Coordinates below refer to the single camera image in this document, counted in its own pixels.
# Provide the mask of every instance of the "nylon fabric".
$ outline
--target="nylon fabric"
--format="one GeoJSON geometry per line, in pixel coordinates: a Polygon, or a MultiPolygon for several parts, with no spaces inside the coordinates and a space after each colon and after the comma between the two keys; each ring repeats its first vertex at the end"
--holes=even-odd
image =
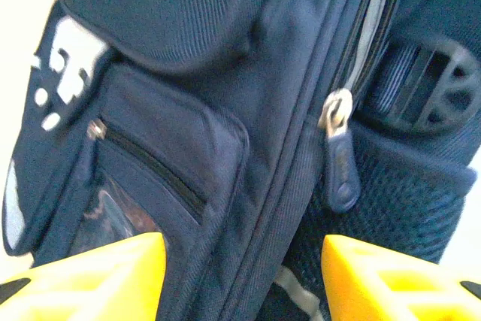
{"type": "Polygon", "coordinates": [[[388,49],[366,98],[367,107],[379,115],[389,112],[418,52],[418,47],[414,44],[388,49]]]}
{"type": "Polygon", "coordinates": [[[262,305],[257,321],[310,321],[310,317],[303,312],[289,297],[287,292],[273,283],[262,305]]]}
{"type": "Polygon", "coordinates": [[[480,124],[481,110],[455,132],[435,137],[399,137],[398,140],[424,153],[467,166],[481,144],[480,124]]]}
{"type": "MultiPolygon", "coordinates": [[[[64,15],[59,3],[56,2],[52,6],[44,34],[35,52],[40,61],[40,68],[32,68],[30,72],[22,128],[12,156],[15,161],[19,206],[25,228],[15,248],[10,247],[4,237],[5,249],[12,256],[35,251],[38,247],[71,175],[85,135],[86,124],[91,114],[96,111],[95,102],[90,102],[83,114],[76,114],[68,130],[60,134],[45,132],[41,128],[42,121],[52,109],[65,106],[56,92],[62,72],[49,67],[56,25],[64,15]],[[48,104],[44,106],[39,106],[35,102],[35,93],[40,88],[45,89],[49,95],[48,104]]],[[[108,54],[98,61],[95,77],[101,75],[104,62],[110,61],[111,57],[112,55],[108,54]]],[[[2,217],[5,221],[5,209],[2,217]]]]}
{"type": "Polygon", "coordinates": [[[199,71],[249,49],[264,0],[62,0],[80,23],[144,67],[199,71]]]}
{"type": "MultiPolygon", "coordinates": [[[[306,112],[312,101],[313,88],[319,86],[315,91],[315,96],[323,99],[327,93],[333,74],[339,62],[340,54],[345,47],[349,31],[354,23],[355,15],[358,11],[361,0],[320,0],[316,1],[317,21],[311,23],[312,29],[317,29],[316,44],[310,55],[310,64],[303,74],[303,89],[297,100],[295,110],[289,123],[289,133],[283,143],[283,154],[280,158],[279,168],[275,174],[275,183],[271,186],[268,199],[262,209],[259,224],[256,226],[254,235],[265,235],[263,238],[253,238],[252,248],[248,250],[241,273],[237,274],[235,292],[228,309],[234,309],[234,316],[225,314],[222,319],[253,319],[262,305],[262,300],[268,294],[270,284],[263,280],[273,280],[278,265],[282,262],[285,250],[289,248],[294,230],[297,228],[302,214],[307,206],[315,182],[319,179],[320,167],[322,165],[322,148],[315,147],[316,142],[309,145],[306,153],[301,152],[301,142],[298,138],[301,122],[306,117],[306,112]],[[309,167],[301,168],[301,164],[306,162],[309,167]],[[245,289],[241,289],[238,284],[247,281],[245,289]]],[[[295,11],[294,4],[308,5],[311,1],[289,0],[283,7],[289,9],[288,14],[295,11]]],[[[302,20],[302,24],[307,24],[306,16],[311,12],[299,12],[302,17],[294,17],[296,22],[302,20]]],[[[288,96],[279,99],[283,108],[288,96]]],[[[265,127],[271,131],[272,126],[265,127]]]]}
{"type": "Polygon", "coordinates": [[[420,44],[449,38],[481,60],[479,14],[480,0],[401,0],[391,34],[420,44]]]}

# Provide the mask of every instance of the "white logo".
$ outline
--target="white logo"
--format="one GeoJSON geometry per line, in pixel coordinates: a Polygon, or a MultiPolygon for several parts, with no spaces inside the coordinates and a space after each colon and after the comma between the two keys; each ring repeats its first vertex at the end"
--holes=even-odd
{"type": "MultiPolygon", "coordinates": [[[[69,16],[57,23],[49,67],[62,74],[56,91],[65,104],[79,98],[90,87],[95,64],[107,49],[105,42],[69,16]]],[[[45,102],[42,102],[45,97],[41,95],[42,91],[37,103],[39,106],[43,106],[48,98],[47,94],[45,102]]],[[[54,129],[60,121],[59,113],[48,114],[42,122],[42,128],[46,131],[54,129]]]]}
{"type": "Polygon", "coordinates": [[[15,248],[25,228],[25,220],[18,204],[17,175],[15,174],[15,162],[13,160],[8,169],[4,202],[7,242],[11,248],[15,248]]]}

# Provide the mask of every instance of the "backpack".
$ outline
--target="backpack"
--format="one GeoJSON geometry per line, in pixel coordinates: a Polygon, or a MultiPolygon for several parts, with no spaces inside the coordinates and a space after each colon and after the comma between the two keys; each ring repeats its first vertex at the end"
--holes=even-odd
{"type": "Polygon", "coordinates": [[[57,0],[2,210],[43,265],[143,232],[157,319],[330,319],[327,234],[439,261],[476,179],[479,0],[57,0]]]}

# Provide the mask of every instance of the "plastic buckle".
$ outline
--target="plastic buckle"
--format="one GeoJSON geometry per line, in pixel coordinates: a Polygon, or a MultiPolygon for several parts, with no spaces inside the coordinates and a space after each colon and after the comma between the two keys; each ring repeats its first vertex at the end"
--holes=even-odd
{"type": "Polygon", "coordinates": [[[386,112],[367,104],[362,116],[400,132],[446,131],[464,125],[481,108],[481,67],[454,41],[428,42],[417,48],[407,76],[391,93],[386,112]]]}

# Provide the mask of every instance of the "zipper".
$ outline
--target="zipper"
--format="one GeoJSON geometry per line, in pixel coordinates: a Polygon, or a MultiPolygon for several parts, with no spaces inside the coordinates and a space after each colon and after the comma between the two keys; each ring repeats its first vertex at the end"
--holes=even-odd
{"type": "Polygon", "coordinates": [[[205,202],[198,197],[178,176],[152,156],[144,148],[127,138],[102,120],[92,120],[87,128],[87,142],[108,141],[146,165],[152,172],[162,178],[179,196],[185,209],[199,223],[204,211],[205,202]]]}
{"type": "Polygon", "coordinates": [[[325,203],[336,213],[348,211],[361,195],[348,122],[353,105],[357,104],[365,90],[377,53],[385,43],[397,1],[369,1],[363,13],[363,24],[356,24],[357,31],[349,35],[349,51],[343,54],[338,76],[333,79],[329,95],[322,106],[318,126],[325,129],[325,203]],[[353,41],[354,38],[358,38],[357,43],[353,41]],[[349,62],[346,59],[349,57],[346,55],[354,56],[354,62],[348,76],[342,77],[342,74],[348,73],[346,69],[349,62]]]}

